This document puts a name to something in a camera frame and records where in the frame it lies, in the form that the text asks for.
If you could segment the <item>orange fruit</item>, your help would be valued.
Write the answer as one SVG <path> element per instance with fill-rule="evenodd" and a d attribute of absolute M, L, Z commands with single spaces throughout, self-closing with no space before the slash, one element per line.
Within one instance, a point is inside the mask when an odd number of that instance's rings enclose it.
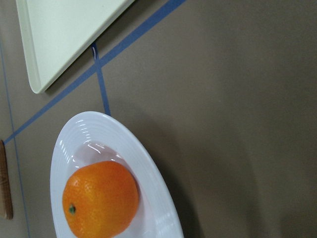
<path fill-rule="evenodd" d="M 68 179 L 62 195 L 66 221 L 77 238 L 112 238 L 122 233 L 138 206 L 134 177 L 114 161 L 78 169 Z"/>

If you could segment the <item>wooden cutting board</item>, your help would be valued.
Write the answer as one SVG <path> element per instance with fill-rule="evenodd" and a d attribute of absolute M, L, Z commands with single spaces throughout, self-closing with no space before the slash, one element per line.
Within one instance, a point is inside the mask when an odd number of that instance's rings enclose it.
<path fill-rule="evenodd" d="M 13 218 L 13 206 L 9 184 L 9 175 L 4 142 L 0 141 L 0 216 L 4 219 Z"/>

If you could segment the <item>white plate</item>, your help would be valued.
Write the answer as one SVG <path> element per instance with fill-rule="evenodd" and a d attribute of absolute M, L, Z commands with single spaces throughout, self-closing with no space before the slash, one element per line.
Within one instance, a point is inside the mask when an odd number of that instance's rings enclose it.
<path fill-rule="evenodd" d="M 181 238 L 182 227 L 169 190 L 151 156 L 123 124 L 99 112 L 72 117 L 56 140 L 50 176 L 51 206 L 55 232 L 71 238 L 62 208 L 62 194 L 68 178 L 79 168 L 116 161 L 134 176 L 140 205 L 122 238 Z"/>

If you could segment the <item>cream bear tray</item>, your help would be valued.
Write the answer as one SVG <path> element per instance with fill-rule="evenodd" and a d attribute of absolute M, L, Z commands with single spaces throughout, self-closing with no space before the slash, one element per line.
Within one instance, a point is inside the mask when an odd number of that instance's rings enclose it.
<path fill-rule="evenodd" d="M 47 90 L 131 0 L 16 1 L 29 84 Z"/>

